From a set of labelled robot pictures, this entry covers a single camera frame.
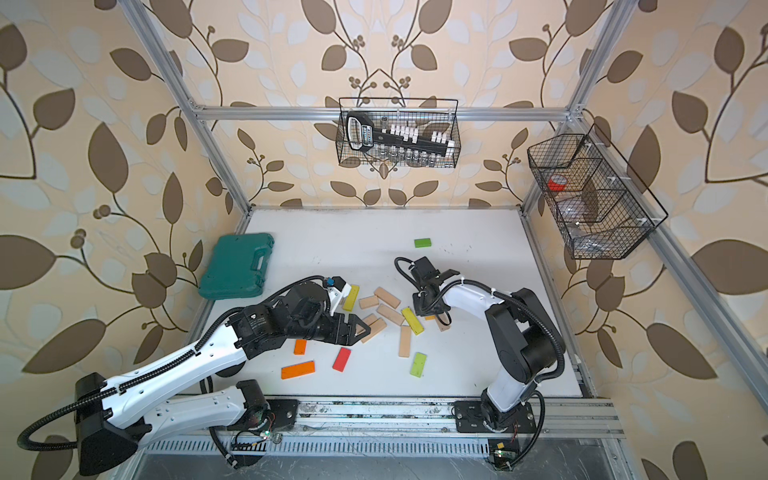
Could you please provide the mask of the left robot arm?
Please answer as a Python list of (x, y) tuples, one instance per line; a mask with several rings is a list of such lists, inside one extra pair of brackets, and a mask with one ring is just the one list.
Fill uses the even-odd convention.
[(98, 373), (76, 384), (76, 400), (43, 416), (18, 436), (27, 451), (77, 450), (83, 476), (97, 475), (139, 449), (187, 430), (240, 425), (268, 403), (256, 381), (179, 398), (179, 392), (214, 374), (277, 350), (288, 339), (353, 346), (370, 327), (337, 310), (350, 285), (338, 277), (311, 276), (264, 301), (221, 314), (194, 343), (145, 367), (109, 379)]

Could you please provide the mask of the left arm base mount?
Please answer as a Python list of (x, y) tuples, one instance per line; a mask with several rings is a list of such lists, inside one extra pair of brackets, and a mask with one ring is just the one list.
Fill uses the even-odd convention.
[(298, 418), (297, 399), (273, 398), (261, 406), (248, 406), (236, 421), (224, 427), (225, 431), (290, 430)]

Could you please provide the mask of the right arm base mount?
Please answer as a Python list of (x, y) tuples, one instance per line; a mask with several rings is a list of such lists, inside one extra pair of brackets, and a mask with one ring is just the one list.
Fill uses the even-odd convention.
[(537, 426), (529, 404), (501, 412), (486, 400), (461, 400), (453, 403), (452, 414), (459, 433), (532, 434)]

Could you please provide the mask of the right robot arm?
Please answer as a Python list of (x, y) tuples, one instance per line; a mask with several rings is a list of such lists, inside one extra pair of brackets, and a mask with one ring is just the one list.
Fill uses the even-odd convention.
[(426, 257), (394, 260), (396, 271), (414, 288), (419, 316), (434, 315), (450, 323), (454, 309), (487, 323), (501, 369), (481, 394), (487, 427), (501, 431), (533, 396), (539, 384), (560, 377), (566, 367), (566, 345), (537, 295), (530, 289), (505, 293), (456, 270), (439, 271)]

